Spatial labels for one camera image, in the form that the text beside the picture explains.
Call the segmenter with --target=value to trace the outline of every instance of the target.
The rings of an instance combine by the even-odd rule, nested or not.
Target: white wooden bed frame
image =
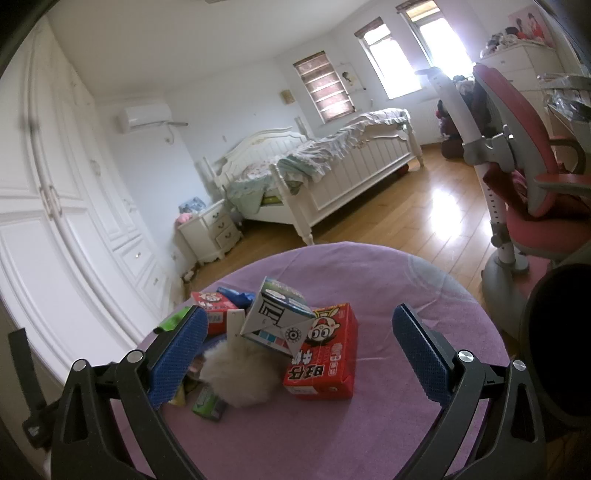
[[[292,150],[308,138],[291,127],[263,130],[244,139],[220,161],[222,171],[216,174],[207,167],[224,198],[225,187],[253,162]],[[311,228],[338,210],[357,195],[417,158],[423,166],[422,150],[413,129],[405,125],[370,125],[358,144],[343,160],[335,161],[332,169],[318,183],[302,185],[297,195],[289,187],[276,166],[271,174],[278,186],[282,204],[263,205],[256,215],[244,215],[249,220],[293,225],[307,245],[313,245]]]

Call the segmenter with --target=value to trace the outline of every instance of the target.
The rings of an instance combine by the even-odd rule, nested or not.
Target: window
[[[355,111],[339,74],[321,51],[294,64],[324,123]]]
[[[393,99],[421,89],[404,52],[381,18],[355,32],[374,66],[388,98]]]
[[[431,65],[449,77],[472,76],[472,61],[460,38],[433,1],[411,0],[397,7],[410,25]]]

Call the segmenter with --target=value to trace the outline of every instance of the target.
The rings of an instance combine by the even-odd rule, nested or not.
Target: cartoon face logo
[[[202,293],[200,296],[203,300],[217,302],[220,301],[222,298],[217,293]]]
[[[308,337],[306,337],[306,343],[308,345],[320,346],[335,338],[335,331],[340,327],[340,324],[332,317],[334,317],[338,311],[339,308],[337,307],[331,310],[314,312],[317,318],[308,332]]]

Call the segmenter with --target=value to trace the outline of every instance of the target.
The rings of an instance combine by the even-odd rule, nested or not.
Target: red snack box
[[[236,306],[221,293],[205,293],[194,291],[191,296],[195,305],[207,312],[208,335],[226,333],[228,310],[237,310]]]
[[[351,398],[357,359],[357,319],[344,303],[315,310],[316,320],[291,361],[283,386],[298,398]]]

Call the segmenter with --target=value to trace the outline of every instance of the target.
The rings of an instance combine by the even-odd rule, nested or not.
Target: poster of children
[[[521,40],[537,40],[549,47],[554,47],[552,35],[544,22],[542,13],[535,6],[526,7],[523,10],[509,15],[510,25],[517,28],[517,37]]]

